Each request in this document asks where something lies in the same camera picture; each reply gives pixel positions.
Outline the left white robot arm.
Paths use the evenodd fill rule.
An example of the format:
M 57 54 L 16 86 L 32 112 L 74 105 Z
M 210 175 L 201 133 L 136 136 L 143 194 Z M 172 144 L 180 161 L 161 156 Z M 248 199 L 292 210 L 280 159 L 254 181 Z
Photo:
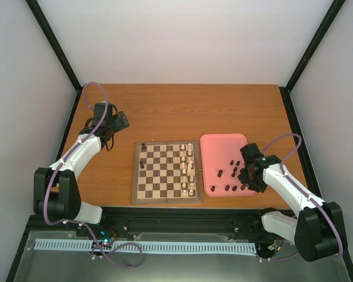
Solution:
M 114 134 L 129 126 L 123 111 L 111 103 L 96 103 L 94 116 L 88 119 L 76 142 L 55 163 L 34 173 L 33 208 L 36 215 L 47 215 L 56 223 L 90 223 L 97 236 L 105 236 L 111 222 L 102 216 L 102 208 L 81 200 L 78 176 L 103 148 L 114 146 Z

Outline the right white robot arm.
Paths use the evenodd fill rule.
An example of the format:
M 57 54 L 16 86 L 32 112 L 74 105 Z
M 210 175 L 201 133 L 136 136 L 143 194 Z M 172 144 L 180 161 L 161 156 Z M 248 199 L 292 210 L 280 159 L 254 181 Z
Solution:
M 261 216 L 262 228 L 293 244 L 305 261 L 341 257 L 347 249 L 347 237 L 340 206 L 313 194 L 278 157 L 264 156 L 255 143 L 245 145 L 240 152 L 244 168 L 238 179 L 242 186 L 257 193 L 273 188 L 295 215 L 268 211 Z

